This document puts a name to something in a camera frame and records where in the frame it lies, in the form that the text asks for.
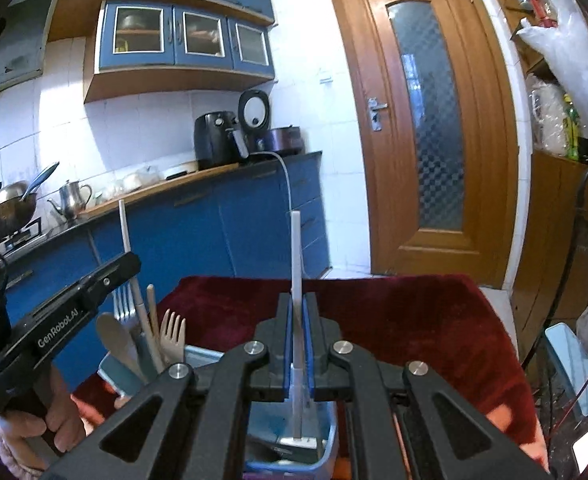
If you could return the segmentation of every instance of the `red cable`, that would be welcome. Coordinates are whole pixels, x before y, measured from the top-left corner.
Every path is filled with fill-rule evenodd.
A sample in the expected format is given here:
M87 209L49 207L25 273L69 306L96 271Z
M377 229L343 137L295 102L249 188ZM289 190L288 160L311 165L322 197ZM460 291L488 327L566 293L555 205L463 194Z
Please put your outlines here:
M561 420L559 420L554 427L549 431L549 435L547 438L547 444L549 445L549 441L552 438L552 435L554 435L556 433L556 430L558 430L558 427L563 424L565 422L565 419L567 418L567 416L570 414L570 412L572 411L572 408L576 405L576 403L578 402L579 397L581 397L581 395L583 394L583 392L585 391L585 389L587 388L588 385L588 378L585 381L585 384L583 385L583 387L580 389L580 391L578 392L578 394L576 395L576 397L574 398L574 400L570 403L570 405L565 409L563 416L561 417Z

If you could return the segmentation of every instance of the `glass cabinet door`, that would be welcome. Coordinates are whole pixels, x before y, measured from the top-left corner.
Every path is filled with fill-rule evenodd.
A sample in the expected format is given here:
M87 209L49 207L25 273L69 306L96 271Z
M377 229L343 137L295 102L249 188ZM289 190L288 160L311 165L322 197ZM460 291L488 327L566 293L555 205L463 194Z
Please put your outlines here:
M234 69L274 76L267 29L232 18L228 19L228 23L232 35Z
M225 18L202 10L174 8L177 64L232 68Z
M172 7L109 3L104 10L100 68L174 63Z

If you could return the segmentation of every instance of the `screw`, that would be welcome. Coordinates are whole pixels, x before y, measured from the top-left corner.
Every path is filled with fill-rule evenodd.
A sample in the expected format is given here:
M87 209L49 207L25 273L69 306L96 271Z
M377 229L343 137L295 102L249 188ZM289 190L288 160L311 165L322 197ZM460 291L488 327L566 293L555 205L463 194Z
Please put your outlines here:
M334 351L337 354L349 354L354 350L354 345L349 341L337 341L334 343Z
M250 341L249 343L245 343L245 346L243 348L248 354L256 355L260 354L263 351L265 345L260 341Z
M173 379L183 379L188 373L190 373L190 367L183 363L170 366L170 377Z
M408 366L412 375L422 376L427 373L430 367L423 361L412 361Z

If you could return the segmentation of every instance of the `metal teapot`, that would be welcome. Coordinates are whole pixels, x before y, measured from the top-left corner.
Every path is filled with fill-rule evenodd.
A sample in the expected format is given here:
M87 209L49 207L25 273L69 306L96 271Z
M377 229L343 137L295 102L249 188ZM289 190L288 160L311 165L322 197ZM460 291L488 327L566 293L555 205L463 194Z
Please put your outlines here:
M81 189L84 187L87 187L90 191L87 200L81 195ZM70 221L74 220L81 211L85 210L85 206L87 206L87 203L92 196L92 187L87 184L79 186L78 181L70 182L68 180L65 185L58 190L58 193L60 194L60 206L51 198L48 199L48 202L52 204L54 211L65 218L65 220Z

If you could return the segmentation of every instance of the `metal fork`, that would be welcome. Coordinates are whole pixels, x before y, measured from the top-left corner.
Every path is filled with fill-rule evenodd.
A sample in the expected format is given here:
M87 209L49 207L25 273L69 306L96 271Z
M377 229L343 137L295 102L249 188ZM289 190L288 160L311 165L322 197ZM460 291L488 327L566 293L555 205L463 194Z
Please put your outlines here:
M185 361L185 319L181 320L175 312L166 310L161 322L161 350L167 364Z
M112 292L114 300L114 317L128 330L132 330L138 324L132 286L130 282L124 283Z

